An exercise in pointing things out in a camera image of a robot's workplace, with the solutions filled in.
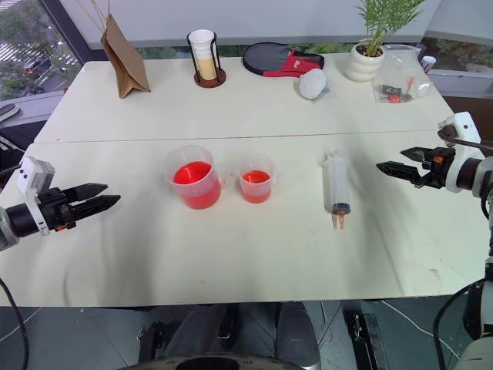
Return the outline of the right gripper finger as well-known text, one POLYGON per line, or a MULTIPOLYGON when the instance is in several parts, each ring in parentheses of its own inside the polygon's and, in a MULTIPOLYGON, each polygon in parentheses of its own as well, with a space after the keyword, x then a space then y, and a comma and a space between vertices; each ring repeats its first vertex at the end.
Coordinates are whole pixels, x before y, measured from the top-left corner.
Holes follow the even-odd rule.
POLYGON ((401 151, 401 155, 407 157, 414 162, 425 161, 426 149, 423 147, 415 146, 401 151))
POLYGON ((419 185, 421 183, 421 176, 416 167, 394 161, 377 163, 376 167, 379 171, 389 177, 406 180, 413 185, 419 185))

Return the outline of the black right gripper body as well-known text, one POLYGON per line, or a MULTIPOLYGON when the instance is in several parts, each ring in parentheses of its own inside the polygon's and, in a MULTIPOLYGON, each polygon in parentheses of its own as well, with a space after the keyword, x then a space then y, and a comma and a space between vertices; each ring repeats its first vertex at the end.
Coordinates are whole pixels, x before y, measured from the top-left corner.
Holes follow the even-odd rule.
POLYGON ((417 188, 432 187, 441 189, 445 186, 448 171, 455 157, 455 149, 435 147, 434 149, 418 147, 416 154, 424 170, 428 170, 415 184, 417 188))

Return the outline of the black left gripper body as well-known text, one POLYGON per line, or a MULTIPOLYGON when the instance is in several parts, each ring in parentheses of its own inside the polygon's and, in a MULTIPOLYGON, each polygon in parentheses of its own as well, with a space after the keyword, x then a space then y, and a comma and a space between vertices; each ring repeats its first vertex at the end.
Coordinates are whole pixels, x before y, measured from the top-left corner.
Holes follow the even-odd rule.
POLYGON ((60 190, 58 187, 50 188, 39 194, 38 198, 39 209, 49 230, 61 231, 76 226, 71 206, 71 202, 76 201, 73 188, 65 190, 60 190))

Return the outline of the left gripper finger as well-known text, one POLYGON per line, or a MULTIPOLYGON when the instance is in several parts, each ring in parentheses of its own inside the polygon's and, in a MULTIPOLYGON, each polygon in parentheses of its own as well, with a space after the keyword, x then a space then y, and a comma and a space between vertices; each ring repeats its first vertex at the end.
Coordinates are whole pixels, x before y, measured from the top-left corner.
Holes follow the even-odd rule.
POLYGON ((68 203, 80 202, 91 199, 104 190, 108 186, 101 183, 85 183, 68 189, 64 189, 62 192, 65 194, 68 203))
POLYGON ((72 220, 78 221, 104 212, 115 205, 120 199, 120 195, 102 195, 85 200, 72 207, 72 220))

